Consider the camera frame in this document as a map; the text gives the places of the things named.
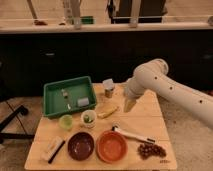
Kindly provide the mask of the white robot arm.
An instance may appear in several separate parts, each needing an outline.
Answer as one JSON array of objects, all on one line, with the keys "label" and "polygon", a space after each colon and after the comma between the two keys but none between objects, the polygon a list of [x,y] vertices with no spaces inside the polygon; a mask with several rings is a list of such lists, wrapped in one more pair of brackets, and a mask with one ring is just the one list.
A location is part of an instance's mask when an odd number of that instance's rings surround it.
[{"label": "white robot arm", "polygon": [[163,59],[154,59],[137,66],[124,88],[124,111],[130,112],[137,100],[150,89],[179,104],[213,129],[213,97],[170,79],[168,71],[168,64]]}]

